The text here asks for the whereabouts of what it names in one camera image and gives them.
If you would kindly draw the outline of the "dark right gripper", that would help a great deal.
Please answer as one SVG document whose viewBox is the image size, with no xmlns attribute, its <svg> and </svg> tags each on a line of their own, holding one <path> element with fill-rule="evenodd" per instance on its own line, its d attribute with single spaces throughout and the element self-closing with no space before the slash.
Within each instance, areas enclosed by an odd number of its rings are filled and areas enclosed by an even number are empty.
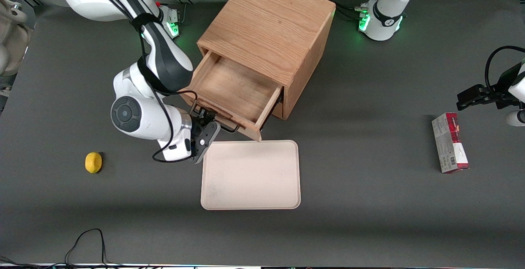
<svg viewBox="0 0 525 269">
<path fill-rule="evenodd" d="M 218 133 L 221 131 L 221 125 L 215 118 L 217 112 L 207 110 L 206 108 L 199 108 L 192 114 L 192 158 L 194 163 L 202 161 L 205 150 L 215 140 Z"/>
</svg>

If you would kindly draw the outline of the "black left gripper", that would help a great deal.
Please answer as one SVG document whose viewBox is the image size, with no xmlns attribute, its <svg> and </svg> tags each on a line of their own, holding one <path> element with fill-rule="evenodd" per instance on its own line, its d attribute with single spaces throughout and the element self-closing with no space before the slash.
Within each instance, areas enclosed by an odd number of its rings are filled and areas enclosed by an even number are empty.
<svg viewBox="0 0 525 269">
<path fill-rule="evenodd" d="M 522 63 L 518 63 L 507 69 L 501 74 L 497 83 L 491 86 L 496 96 L 495 104 L 498 110 L 509 106 L 523 109 L 523 102 L 509 92 L 510 86 L 518 78 L 522 65 Z M 487 105 L 489 103 L 493 103 L 493 96 L 490 90 L 481 84 L 476 84 L 457 94 L 457 109 L 459 111 L 471 106 Z"/>
</svg>

